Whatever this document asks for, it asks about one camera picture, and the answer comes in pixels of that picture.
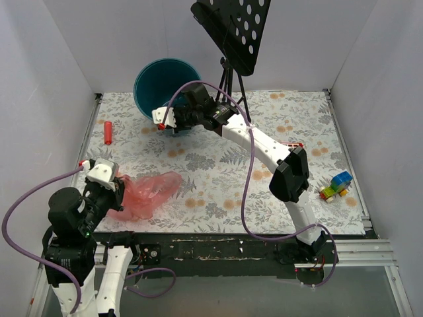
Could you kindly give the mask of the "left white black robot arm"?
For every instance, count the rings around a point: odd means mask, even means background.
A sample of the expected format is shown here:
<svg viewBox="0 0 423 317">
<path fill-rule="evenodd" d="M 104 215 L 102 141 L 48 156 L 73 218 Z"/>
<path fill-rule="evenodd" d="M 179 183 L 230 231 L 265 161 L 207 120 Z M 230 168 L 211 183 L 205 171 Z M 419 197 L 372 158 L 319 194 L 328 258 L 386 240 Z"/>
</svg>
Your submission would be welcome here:
<svg viewBox="0 0 423 317">
<path fill-rule="evenodd" d="M 64 316 L 119 316 L 120 299 L 126 272 L 140 258 L 140 247 L 131 232 L 115 232 L 105 244 L 106 269 L 99 290 L 95 289 L 95 253 L 93 232 L 111 209 L 122 211 L 125 185 L 122 179 L 112 181 L 113 190 L 87 181 L 80 192 L 62 188 L 49 199 L 48 220 L 55 238 L 49 243 L 45 259 L 66 270 L 64 273 L 46 267 L 48 283 L 59 299 Z"/>
</svg>

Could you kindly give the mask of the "teal plastic trash bin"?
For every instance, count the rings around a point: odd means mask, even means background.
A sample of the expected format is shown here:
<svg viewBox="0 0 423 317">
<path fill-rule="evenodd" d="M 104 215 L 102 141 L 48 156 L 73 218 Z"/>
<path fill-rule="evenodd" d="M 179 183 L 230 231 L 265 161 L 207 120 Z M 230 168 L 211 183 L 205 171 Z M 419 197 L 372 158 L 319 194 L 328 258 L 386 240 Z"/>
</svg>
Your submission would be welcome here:
<svg viewBox="0 0 423 317">
<path fill-rule="evenodd" d="M 135 104 L 146 118 L 152 120 L 152 111 L 167 106 L 182 85 L 200 79 L 197 70 L 181 59 L 155 60 L 136 77 L 133 89 Z"/>
</svg>

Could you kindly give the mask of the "red plastic trash bag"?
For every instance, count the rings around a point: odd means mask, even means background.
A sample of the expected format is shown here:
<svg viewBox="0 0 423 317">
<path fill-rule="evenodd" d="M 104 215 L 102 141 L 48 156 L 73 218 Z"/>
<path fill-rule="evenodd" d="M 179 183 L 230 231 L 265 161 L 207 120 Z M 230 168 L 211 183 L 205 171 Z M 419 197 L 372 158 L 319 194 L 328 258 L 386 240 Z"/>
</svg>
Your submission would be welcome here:
<svg viewBox="0 0 423 317">
<path fill-rule="evenodd" d="M 107 213 L 117 221 L 138 221 L 151 219 L 153 212 L 169 200 L 179 189 L 182 176 L 176 172 L 166 172 L 156 176 L 143 176 L 133 180 L 121 175 L 125 192 L 123 211 L 110 209 Z"/>
</svg>

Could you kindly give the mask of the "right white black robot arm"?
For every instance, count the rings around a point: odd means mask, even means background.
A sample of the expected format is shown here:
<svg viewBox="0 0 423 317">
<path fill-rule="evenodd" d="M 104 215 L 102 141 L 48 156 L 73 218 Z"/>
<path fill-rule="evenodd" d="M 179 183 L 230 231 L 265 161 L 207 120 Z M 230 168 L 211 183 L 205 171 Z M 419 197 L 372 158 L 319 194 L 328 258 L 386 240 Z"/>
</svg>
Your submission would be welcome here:
<svg viewBox="0 0 423 317">
<path fill-rule="evenodd" d="M 284 202 L 295 227 L 300 257 L 306 262 L 317 261 L 323 254 L 327 234 L 309 203 L 309 168 L 305 149 L 290 149 L 249 122 L 247 113 L 228 96 L 229 102 L 217 104 L 207 91 L 208 83 L 190 81 L 182 85 L 167 105 L 174 112 L 174 125 L 202 125 L 209 131 L 250 151 L 272 173 L 271 194 Z"/>
</svg>

